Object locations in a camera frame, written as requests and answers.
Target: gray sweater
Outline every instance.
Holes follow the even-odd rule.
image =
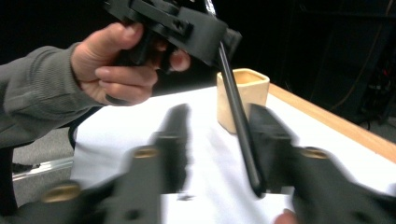
[[[44,47],[0,65],[0,148],[32,142],[100,105],[74,80],[73,49]]]

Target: white table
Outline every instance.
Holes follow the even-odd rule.
[[[235,135],[216,120],[216,88],[152,97],[133,107],[108,106],[78,127],[72,179],[88,188],[125,170],[124,155],[147,145],[159,131],[167,110],[188,104],[190,140],[185,192],[163,197],[164,223],[272,223],[290,196],[269,194],[258,200],[250,191]],[[330,151],[351,178],[369,188],[391,194],[396,164],[335,129],[269,94],[267,107],[298,136],[295,144]]]

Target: hand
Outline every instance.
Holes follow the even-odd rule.
[[[274,224],[297,224],[297,218],[289,209],[285,209],[283,214],[276,218]]]
[[[140,23],[126,27],[113,23],[81,42],[71,56],[72,68],[81,89],[105,105],[111,105],[106,99],[107,94],[127,101],[129,105],[146,101],[157,82],[158,55],[153,55],[143,66],[112,66],[120,50],[132,49],[142,34],[143,25]],[[157,50],[164,50],[163,45],[159,45]],[[175,71],[186,70],[190,62],[190,56],[182,50],[170,57]]]

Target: wooden strip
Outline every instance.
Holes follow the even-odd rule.
[[[371,149],[375,153],[396,163],[396,145],[392,142],[363,129],[362,127],[334,115],[333,113],[314,105],[305,99],[285,91],[277,85],[270,84],[269,93],[287,104],[303,111],[313,119],[316,119],[361,145]]]

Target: beige container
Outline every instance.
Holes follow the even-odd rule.
[[[236,86],[241,97],[245,113],[250,111],[249,104],[265,105],[267,102],[268,88],[270,78],[256,71],[246,68],[234,69]],[[224,82],[221,73],[218,73],[218,105],[217,118],[219,124],[229,133],[236,133],[233,124],[233,115],[228,103],[227,93],[224,88]]]

